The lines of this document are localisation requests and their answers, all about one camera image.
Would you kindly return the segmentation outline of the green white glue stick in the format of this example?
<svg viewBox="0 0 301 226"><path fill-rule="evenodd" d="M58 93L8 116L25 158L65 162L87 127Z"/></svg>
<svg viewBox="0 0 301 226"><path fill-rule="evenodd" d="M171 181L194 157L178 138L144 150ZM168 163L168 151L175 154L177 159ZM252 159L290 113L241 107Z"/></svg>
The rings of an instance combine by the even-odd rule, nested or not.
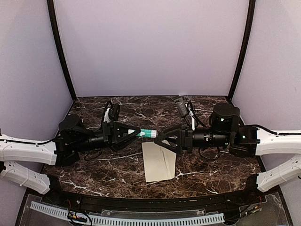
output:
<svg viewBox="0 0 301 226"><path fill-rule="evenodd" d="M141 129L141 132L136 135L136 137L143 137L143 138L156 138L157 131L153 129Z"/></svg>

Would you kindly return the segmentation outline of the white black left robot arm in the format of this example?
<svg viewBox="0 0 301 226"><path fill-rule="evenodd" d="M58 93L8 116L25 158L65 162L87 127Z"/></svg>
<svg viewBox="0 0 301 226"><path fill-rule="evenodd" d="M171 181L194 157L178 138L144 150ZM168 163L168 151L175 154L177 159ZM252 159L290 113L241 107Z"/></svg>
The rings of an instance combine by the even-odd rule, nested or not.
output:
<svg viewBox="0 0 301 226"><path fill-rule="evenodd" d="M141 132L139 127L119 122L103 122L100 130L86 129L79 116L69 115L59 124L59 135L48 141L0 136L0 177L25 186L56 205L66 202L57 177L35 172L19 164L38 162L52 166L70 166L80 159L80 152L109 148L119 151L132 143Z"/></svg>

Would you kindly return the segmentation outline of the beige paper envelope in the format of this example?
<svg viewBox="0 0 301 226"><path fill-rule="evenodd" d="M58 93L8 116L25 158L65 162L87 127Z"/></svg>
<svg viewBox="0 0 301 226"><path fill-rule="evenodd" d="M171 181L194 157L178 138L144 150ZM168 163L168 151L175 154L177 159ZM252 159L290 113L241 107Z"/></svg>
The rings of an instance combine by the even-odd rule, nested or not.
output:
<svg viewBox="0 0 301 226"><path fill-rule="evenodd" d="M154 142L142 143L142 151L146 183L175 177L176 153Z"/></svg>

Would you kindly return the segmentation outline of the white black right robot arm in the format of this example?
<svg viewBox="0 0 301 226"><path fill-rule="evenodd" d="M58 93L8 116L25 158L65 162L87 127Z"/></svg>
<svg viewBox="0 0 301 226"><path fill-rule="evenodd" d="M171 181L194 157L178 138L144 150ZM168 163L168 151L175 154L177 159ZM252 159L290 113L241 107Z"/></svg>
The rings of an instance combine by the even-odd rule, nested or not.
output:
<svg viewBox="0 0 301 226"><path fill-rule="evenodd" d="M240 125L240 109L228 103L216 104L209 117L208 128L192 129L184 125L166 130L155 138L155 144L176 154L208 147L229 149L240 158L268 154L293 154L293 158L266 172L248 177L246 190L240 200L250 204L262 193L301 175L301 132L299 130L272 131L260 125Z"/></svg>

